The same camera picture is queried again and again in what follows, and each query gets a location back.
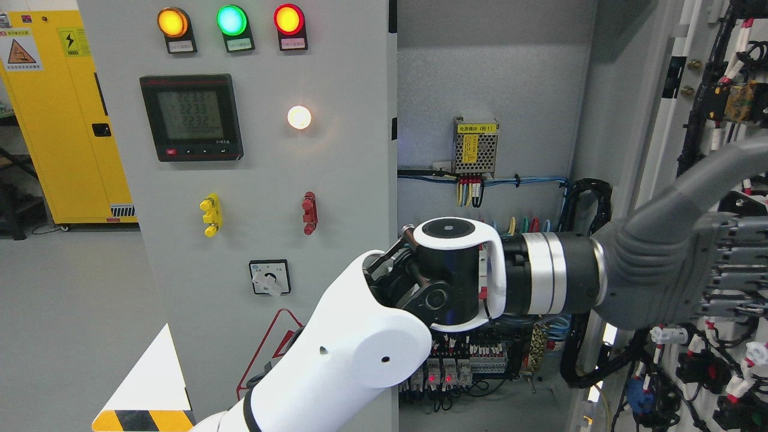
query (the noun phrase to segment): yellow safety cabinet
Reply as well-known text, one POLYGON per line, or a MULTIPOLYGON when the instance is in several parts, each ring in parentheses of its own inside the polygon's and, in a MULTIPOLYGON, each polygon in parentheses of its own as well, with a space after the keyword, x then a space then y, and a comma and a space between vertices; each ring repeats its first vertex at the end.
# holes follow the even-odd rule
POLYGON ((6 13, 0 74, 54 222, 136 222, 80 13, 6 13))

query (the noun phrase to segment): white robotic arm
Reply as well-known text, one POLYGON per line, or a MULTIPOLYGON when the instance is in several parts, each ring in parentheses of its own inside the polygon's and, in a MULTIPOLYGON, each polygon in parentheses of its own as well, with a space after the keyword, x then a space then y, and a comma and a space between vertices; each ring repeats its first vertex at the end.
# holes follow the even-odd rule
POLYGON ((711 297, 708 283, 722 244, 766 246, 768 218, 702 215, 731 185, 765 167, 768 142, 731 145, 594 238, 529 233, 502 240, 488 225, 461 218, 406 227, 389 251, 367 252, 341 273, 283 359, 244 399, 193 430, 337 430, 422 365, 429 328, 467 331, 503 313, 593 307, 627 329, 698 314, 764 314, 748 294, 711 297), (480 244, 488 250, 484 263, 480 244), (385 263, 391 267, 382 272, 385 263))

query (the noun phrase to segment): gray floor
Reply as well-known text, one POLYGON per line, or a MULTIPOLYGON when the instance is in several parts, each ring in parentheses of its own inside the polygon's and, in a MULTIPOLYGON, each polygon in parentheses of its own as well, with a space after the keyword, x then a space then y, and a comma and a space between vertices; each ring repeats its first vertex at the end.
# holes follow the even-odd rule
POLYGON ((0 430, 91 430, 166 322, 139 232, 0 239, 0 430))

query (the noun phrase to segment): white sticker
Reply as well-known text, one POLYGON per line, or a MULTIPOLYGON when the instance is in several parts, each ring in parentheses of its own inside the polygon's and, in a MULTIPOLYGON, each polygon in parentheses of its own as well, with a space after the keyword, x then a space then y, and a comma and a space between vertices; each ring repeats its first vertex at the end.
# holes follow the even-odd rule
POLYGON ((172 41, 168 42, 168 51, 170 52, 193 52, 192 41, 172 41))
POLYGON ((227 41, 227 49, 230 51, 241 51, 244 49, 251 49, 253 45, 250 43, 250 39, 234 39, 227 41))
POLYGON ((40 52, 30 28, 0 31, 0 58, 9 72, 43 70, 40 52))
POLYGON ((306 48, 306 39, 304 38, 280 39, 280 47, 282 49, 304 49, 306 48))

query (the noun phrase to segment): red indicator light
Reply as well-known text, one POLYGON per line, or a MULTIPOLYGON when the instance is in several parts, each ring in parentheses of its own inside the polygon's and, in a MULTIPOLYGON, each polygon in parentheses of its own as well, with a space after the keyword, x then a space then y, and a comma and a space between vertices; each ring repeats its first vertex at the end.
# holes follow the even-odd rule
POLYGON ((295 35, 304 27, 304 13, 299 6, 286 3, 275 9, 275 27, 284 35, 295 35))

